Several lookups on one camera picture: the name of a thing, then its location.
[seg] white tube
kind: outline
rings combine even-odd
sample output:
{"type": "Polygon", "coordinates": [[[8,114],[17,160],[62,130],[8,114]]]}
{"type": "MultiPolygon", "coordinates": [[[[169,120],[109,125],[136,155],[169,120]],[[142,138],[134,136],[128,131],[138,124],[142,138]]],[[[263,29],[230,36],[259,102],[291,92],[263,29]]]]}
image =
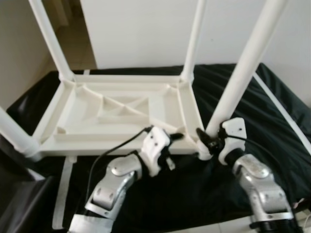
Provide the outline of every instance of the white tube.
{"type": "Polygon", "coordinates": [[[39,152],[39,143],[17,125],[1,107],[0,134],[14,146],[15,150],[26,157],[31,157],[39,152]]]}
{"type": "Polygon", "coordinates": [[[190,41],[188,45],[186,60],[184,69],[181,73],[181,79],[185,82],[193,82],[193,70],[195,66],[195,58],[198,51],[198,45],[200,40],[200,34],[202,31],[203,19],[204,19],[204,12],[206,9],[206,2],[207,0],[198,0],[198,4],[196,7],[194,21],[192,25],[190,41]]]}
{"type": "Polygon", "coordinates": [[[231,118],[273,35],[287,0],[267,0],[238,64],[211,117],[206,132],[217,136],[220,124],[231,118]]]}
{"type": "Polygon", "coordinates": [[[69,68],[42,1],[29,0],[29,3],[33,9],[35,18],[48,45],[55,65],[60,73],[60,77],[71,81],[74,80],[74,73],[69,68]]]}

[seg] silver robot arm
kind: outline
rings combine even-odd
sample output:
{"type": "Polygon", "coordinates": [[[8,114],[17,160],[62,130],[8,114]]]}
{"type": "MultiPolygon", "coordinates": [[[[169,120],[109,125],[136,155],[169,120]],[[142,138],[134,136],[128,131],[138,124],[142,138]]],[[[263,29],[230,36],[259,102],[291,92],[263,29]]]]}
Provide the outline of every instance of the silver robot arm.
{"type": "Polygon", "coordinates": [[[296,224],[286,194],[275,182],[271,169],[255,156],[244,152],[245,141],[238,139],[246,139],[242,118],[222,123],[219,138],[212,139],[200,129],[197,129],[197,133],[209,150],[208,156],[211,158],[218,155],[220,163],[232,169],[247,193],[253,211],[252,229],[262,233],[302,232],[296,224]]]}
{"type": "Polygon", "coordinates": [[[163,129],[152,127],[140,151],[112,160],[106,175],[96,185],[85,208],[103,217],[115,220],[127,189],[143,176],[156,176],[163,163],[174,169],[168,148],[173,140],[163,129]]]}

